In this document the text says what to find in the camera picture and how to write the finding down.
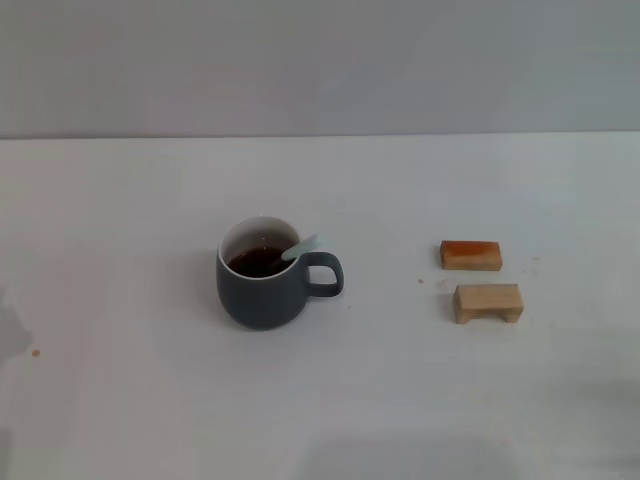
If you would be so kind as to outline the spoon with light blue handle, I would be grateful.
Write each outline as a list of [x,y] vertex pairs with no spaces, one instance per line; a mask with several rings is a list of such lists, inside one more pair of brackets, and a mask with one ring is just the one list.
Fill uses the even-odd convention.
[[277,262],[294,261],[302,255],[316,250],[321,246],[321,244],[321,237],[318,234],[313,234],[310,237],[283,251],[282,254],[278,257]]

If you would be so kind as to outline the dark grey ceramic cup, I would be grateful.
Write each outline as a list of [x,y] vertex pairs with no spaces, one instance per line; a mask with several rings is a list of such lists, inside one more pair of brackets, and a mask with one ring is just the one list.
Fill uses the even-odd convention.
[[270,216],[245,219],[226,233],[216,254],[216,285],[219,300],[232,320],[254,331],[273,330],[298,317],[310,299],[333,298],[343,292],[339,259],[317,249],[266,278],[245,277],[228,266],[247,250],[267,246],[285,251],[300,241],[293,226]]

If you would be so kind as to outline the dark coffee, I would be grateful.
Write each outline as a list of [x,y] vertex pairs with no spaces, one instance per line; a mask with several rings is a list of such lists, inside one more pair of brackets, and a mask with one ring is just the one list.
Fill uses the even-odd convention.
[[231,270],[249,278],[266,278],[286,270],[290,260],[283,260],[284,251],[275,247],[257,247],[247,250],[228,262]]

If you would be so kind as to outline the orange stained wooden block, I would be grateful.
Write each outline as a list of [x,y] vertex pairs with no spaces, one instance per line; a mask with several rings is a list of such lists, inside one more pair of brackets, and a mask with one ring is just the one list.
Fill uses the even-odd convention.
[[440,258],[444,270],[500,271],[503,266],[498,242],[443,240]]

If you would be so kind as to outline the pale notched wooden block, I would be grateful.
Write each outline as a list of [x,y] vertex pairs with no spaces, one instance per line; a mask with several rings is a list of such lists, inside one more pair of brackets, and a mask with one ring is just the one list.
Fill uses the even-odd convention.
[[453,311],[457,324],[488,317],[517,323],[524,303],[517,284],[458,285],[453,295]]

